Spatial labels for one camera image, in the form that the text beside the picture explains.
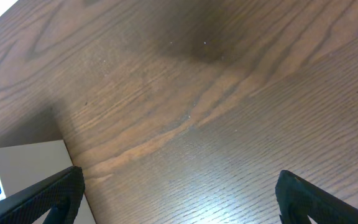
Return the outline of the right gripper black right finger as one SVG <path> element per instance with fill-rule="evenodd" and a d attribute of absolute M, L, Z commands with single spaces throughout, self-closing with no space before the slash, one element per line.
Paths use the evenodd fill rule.
<path fill-rule="evenodd" d="M 358 223 L 358 209 L 288 170 L 280 172 L 275 186 L 282 224 Z"/>

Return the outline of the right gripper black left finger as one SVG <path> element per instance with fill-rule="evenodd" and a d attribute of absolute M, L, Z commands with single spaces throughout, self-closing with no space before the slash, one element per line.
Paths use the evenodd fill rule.
<path fill-rule="evenodd" d="M 46 214 L 44 223 L 73 224 L 84 192 L 82 169 L 68 167 L 0 201 L 0 223 L 35 223 Z"/>

